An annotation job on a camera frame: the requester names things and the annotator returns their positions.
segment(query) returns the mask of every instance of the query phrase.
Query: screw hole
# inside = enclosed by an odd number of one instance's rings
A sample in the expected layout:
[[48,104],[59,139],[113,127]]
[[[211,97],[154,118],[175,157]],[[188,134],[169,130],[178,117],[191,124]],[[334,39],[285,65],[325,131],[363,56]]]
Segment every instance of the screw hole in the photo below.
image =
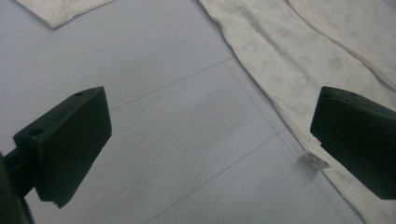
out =
[[32,131],[29,132],[30,136],[38,136],[40,134],[42,134],[44,131],[42,129],[34,129]]

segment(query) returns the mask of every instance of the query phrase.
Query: clothing tag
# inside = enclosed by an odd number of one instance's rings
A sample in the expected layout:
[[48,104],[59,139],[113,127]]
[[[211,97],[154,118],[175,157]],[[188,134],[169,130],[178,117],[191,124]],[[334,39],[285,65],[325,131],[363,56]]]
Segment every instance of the clothing tag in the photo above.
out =
[[313,167],[317,168],[317,170],[323,170],[330,167],[329,163],[319,158],[313,152],[306,151],[301,157]]

